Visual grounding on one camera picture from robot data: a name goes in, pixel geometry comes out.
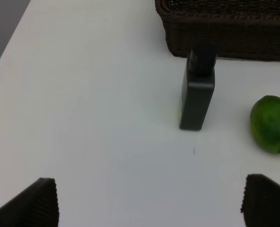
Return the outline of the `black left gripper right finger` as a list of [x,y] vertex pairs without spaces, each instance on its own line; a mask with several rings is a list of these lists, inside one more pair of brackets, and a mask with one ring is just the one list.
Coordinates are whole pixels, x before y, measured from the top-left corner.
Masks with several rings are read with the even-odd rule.
[[280,227],[280,185],[262,174],[248,175],[240,211],[247,227]]

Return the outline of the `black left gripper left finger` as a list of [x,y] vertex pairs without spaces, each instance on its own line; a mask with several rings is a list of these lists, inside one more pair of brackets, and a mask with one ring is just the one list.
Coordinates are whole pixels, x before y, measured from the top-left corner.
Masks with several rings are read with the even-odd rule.
[[59,216],[55,179],[39,178],[0,207],[0,227],[57,227]]

